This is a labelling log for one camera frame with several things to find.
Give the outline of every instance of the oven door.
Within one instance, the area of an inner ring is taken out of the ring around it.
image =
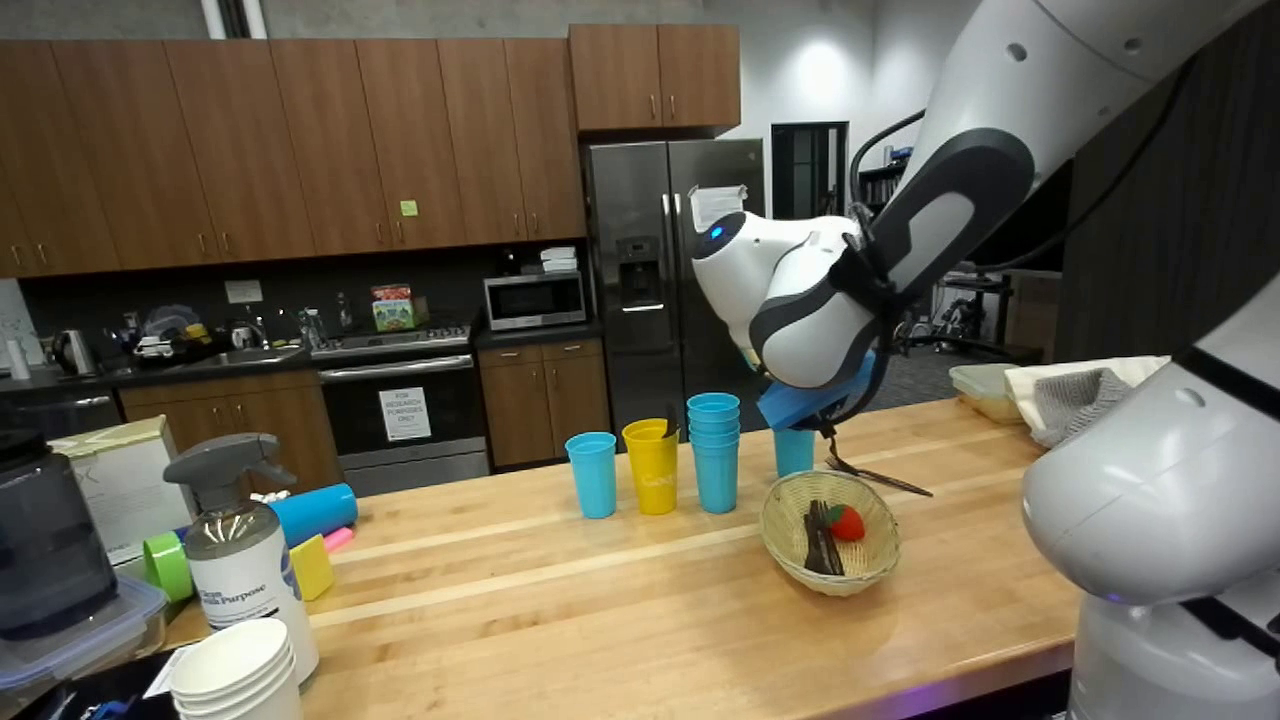
[[[355,493],[489,475],[471,354],[319,369],[334,465]]]

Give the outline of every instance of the lower cabinet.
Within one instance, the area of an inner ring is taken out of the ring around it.
[[[296,493],[334,475],[315,371],[140,386],[121,390],[121,406],[129,420],[165,416],[174,453],[228,432],[267,432]]]
[[[607,428],[600,339],[481,354],[490,470],[565,462],[565,440]]]

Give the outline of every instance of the cable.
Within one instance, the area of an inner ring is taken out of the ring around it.
[[[922,119],[922,107],[913,113],[913,116],[903,116],[903,119],[897,119],[897,124],[889,124],[884,133],[876,133],[870,139],[865,139],[865,146],[850,151],[846,172],[845,172],[846,211],[854,211],[854,217],[865,211],[865,220],[870,217],[870,208],[854,197],[865,158],[869,158],[884,136],[908,128],[908,124],[921,124],[921,119]]]
[[[1049,242],[1039,242],[1035,249],[1018,251],[1018,258],[990,260],[990,266],[982,266],[982,270],[1018,270],[1018,266],[1050,251],[1056,246],[1064,246],[1093,211],[1099,211],[1099,208],[1117,197],[1117,189],[1133,177],[1134,162],[1148,158],[1148,147],[1150,147],[1150,139],[1159,136],[1159,128],[1168,124],[1177,99],[1181,99],[1184,89],[1189,89],[1190,64],[1195,64],[1195,58],[1177,71],[1171,93],[1168,93],[1156,124],[1148,128],[1148,136],[1133,147],[1133,158],[1121,165],[1121,172],[1111,177],[1111,185],[1106,185],[1074,220],[1067,220],[1067,230],[1050,231]]]

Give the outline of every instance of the oven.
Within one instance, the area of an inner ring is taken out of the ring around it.
[[[489,475],[469,327],[329,339],[312,362],[334,465],[360,496]]]

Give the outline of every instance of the kitchen cabinet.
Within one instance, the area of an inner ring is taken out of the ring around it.
[[[267,45],[165,45],[208,197],[213,260],[312,258]]]
[[[312,251],[342,258],[395,249],[355,45],[273,40],[267,47],[296,179],[312,220]]]
[[[0,277],[116,270],[49,45],[0,45]]]
[[[208,260],[208,204],[165,45],[52,45],[79,146],[116,237],[116,270]]]
[[[462,231],[435,40],[360,40],[383,208],[401,249],[442,249]]]
[[[525,242],[589,237],[565,40],[508,40]]]
[[[578,133],[739,124],[727,25],[578,25],[566,31]]]
[[[573,432],[607,428],[600,339],[485,347],[481,382],[490,470],[560,462]]]
[[[511,71],[505,40],[441,40],[462,246],[520,242],[525,189],[514,172]]]
[[[121,390],[121,406],[129,420],[166,416],[174,453],[228,432],[273,432],[281,440],[281,465],[296,471],[296,489],[334,475],[315,371],[140,386]]]

